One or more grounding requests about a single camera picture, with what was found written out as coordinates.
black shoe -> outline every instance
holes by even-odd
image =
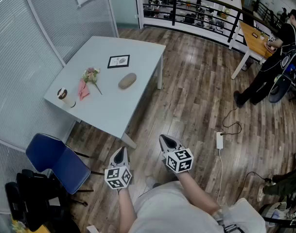
[[[239,92],[239,91],[235,91],[235,92],[233,93],[233,97],[234,97],[234,100],[235,100],[235,102],[236,102],[237,107],[238,107],[238,108],[242,108],[243,105],[240,104],[240,103],[238,102],[239,95],[240,95],[240,92]]]
[[[254,102],[252,99],[249,100],[253,105],[257,105],[256,102]]]

framed picture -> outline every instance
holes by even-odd
[[[111,56],[108,68],[128,67],[130,55]]]

table leg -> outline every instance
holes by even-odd
[[[264,62],[266,61],[266,59],[262,58],[259,62],[260,65],[262,65]]]
[[[157,64],[157,88],[162,89],[163,54]]]
[[[133,140],[125,133],[123,134],[121,140],[133,149],[137,147],[137,144],[133,142]]]
[[[238,73],[242,69],[243,65],[245,64],[245,62],[249,58],[249,56],[250,56],[250,49],[248,49],[247,52],[245,53],[243,59],[241,60],[241,62],[239,63],[239,65],[235,69],[234,73],[232,74],[231,79],[233,79],[233,80],[235,79],[235,77],[238,75]]]
[[[240,27],[240,24],[238,24],[238,27],[236,28],[235,34],[233,36],[233,39],[231,39],[231,41],[230,41],[229,49],[232,49],[232,47],[233,47],[233,45],[235,43],[235,40],[237,38],[237,35],[239,34],[240,28],[241,28]]]

marker cube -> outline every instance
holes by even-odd
[[[190,149],[178,150],[166,153],[166,166],[168,166],[175,173],[188,171],[193,165],[193,155]]]
[[[104,181],[111,189],[126,188],[132,179],[132,174],[127,166],[115,167],[104,171]]]

blue chair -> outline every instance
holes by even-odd
[[[89,174],[104,175],[91,172],[77,155],[61,140],[42,133],[37,133],[26,149],[26,155],[38,172],[51,169],[67,192],[92,192],[93,190],[79,190]]]

